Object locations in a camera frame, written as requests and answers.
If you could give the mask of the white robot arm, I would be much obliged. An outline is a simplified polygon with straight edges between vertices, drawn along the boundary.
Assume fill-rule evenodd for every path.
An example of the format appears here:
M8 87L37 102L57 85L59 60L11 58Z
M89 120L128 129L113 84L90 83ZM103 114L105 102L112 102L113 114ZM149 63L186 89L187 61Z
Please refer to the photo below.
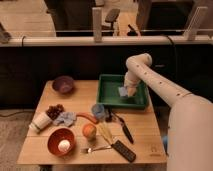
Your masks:
M124 86L129 96L145 82L170 107L167 171L213 171L213 103L153 71L152 57L126 60Z

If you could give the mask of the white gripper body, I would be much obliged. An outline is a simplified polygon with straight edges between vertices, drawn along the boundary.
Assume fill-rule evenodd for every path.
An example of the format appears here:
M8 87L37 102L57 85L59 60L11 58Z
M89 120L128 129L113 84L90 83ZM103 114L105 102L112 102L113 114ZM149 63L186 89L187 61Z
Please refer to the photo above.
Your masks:
M134 96L137 90L138 80L136 77L128 71L124 77L124 87L127 90L128 96Z

